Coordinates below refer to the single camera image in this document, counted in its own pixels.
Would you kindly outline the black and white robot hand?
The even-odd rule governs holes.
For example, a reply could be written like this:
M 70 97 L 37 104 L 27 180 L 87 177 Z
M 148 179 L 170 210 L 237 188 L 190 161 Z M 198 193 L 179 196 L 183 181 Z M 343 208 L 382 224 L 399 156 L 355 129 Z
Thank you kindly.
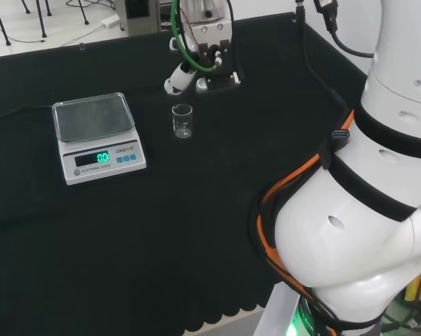
M 169 47 L 188 56 L 165 80 L 168 95 L 181 95 L 193 82 L 197 92 L 230 88 L 240 83 L 229 18 L 200 23 L 190 23 L 183 18 L 176 26 L 178 33 L 171 38 Z

